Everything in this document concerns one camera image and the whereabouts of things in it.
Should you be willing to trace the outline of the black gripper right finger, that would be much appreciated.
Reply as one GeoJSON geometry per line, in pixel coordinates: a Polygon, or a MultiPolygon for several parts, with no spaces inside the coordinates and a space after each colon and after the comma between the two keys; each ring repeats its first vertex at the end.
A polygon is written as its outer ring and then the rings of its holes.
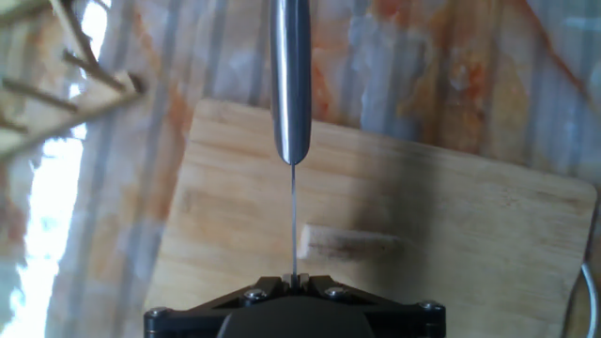
{"type": "Polygon", "coordinates": [[[348,325],[359,324],[369,329],[373,337],[445,337],[445,307],[439,302],[422,300],[404,304],[335,282],[328,275],[301,277],[306,278],[300,282],[304,296],[335,302],[344,310],[361,315],[364,323],[351,319],[350,315],[342,318],[349,320],[348,325]]]}

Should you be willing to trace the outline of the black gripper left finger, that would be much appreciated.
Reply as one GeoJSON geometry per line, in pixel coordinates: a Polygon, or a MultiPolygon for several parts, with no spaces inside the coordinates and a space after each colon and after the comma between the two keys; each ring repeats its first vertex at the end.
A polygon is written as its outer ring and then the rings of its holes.
{"type": "Polygon", "coordinates": [[[236,310],[280,298],[289,289],[281,277],[261,277],[255,284],[188,310],[151,308],[144,314],[144,337],[217,337],[226,318],[236,310]]]}

